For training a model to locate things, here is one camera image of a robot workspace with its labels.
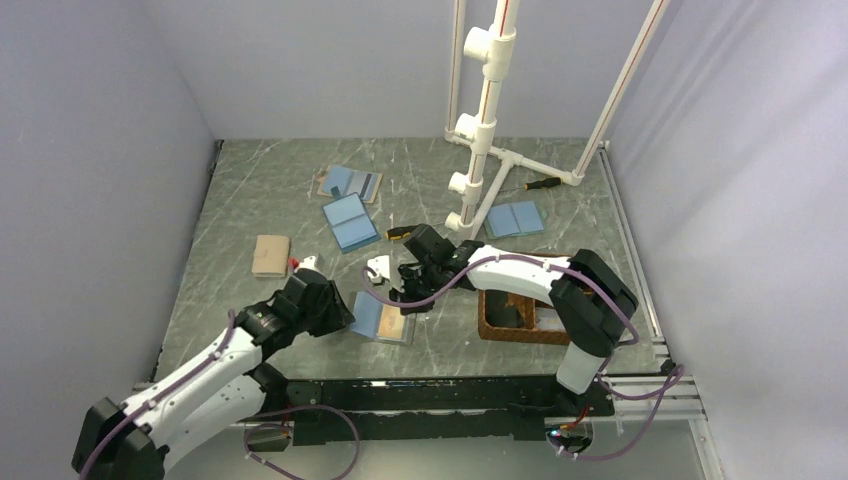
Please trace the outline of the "tan card holder with cards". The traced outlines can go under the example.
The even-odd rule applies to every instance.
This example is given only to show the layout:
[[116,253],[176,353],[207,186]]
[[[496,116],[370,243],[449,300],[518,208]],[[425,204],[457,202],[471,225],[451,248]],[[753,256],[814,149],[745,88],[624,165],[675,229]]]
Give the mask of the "tan card holder with cards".
[[381,173],[332,165],[319,178],[317,194],[333,197],[333,192],[337,190],[340,196],[358,194],[363,203],[372,204],[376,200],[382,179]]

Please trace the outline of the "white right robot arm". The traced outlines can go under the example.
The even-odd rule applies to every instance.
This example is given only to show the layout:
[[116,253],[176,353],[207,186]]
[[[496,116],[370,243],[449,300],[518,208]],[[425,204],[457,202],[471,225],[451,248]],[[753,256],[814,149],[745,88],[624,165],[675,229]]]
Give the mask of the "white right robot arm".
[[631,319],[636,295],[594,251],[571,256],[534,256],[502,250],[480,241],[455,245],[429,225],[407,236],[411,263],[392,269],[391,280],[405,309],[427,310],[453,288],[500,291],[553,308],[569,336],[551,388],[557,411],[574,415],[590,399],[589,386],[622,343],[637,341]]

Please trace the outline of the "grey leather card holder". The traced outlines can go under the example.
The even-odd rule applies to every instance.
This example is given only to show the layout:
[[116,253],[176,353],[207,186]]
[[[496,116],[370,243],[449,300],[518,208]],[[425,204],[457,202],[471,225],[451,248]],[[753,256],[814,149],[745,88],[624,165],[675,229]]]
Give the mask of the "grey leather card holder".
[[383,304],[367,292],[352,295],[353,323],[349,330],[371,341],[410,345],[413,342],[416,315],[404,315],[398,307]]

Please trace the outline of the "tan card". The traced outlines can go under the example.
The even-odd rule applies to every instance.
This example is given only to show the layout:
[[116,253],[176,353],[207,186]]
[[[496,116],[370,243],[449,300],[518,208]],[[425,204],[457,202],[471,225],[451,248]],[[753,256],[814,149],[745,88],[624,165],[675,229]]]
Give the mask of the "tan card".
[[385,342],[406,343],[407,319],[398,307],[384,305],[377,324],[376,339]]

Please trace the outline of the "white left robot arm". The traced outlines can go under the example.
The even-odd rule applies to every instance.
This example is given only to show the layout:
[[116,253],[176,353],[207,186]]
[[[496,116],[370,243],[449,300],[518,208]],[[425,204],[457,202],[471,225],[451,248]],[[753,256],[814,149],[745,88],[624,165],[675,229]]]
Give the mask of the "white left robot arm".
[[71,460],[80,478],[161,479],[231,424],[279,417],[293,404],[290,382],[270,358],[301,334],[321,337],[353,321],[336,283],[314,268],[228,316],[212,343],[171,374],[86,412]]

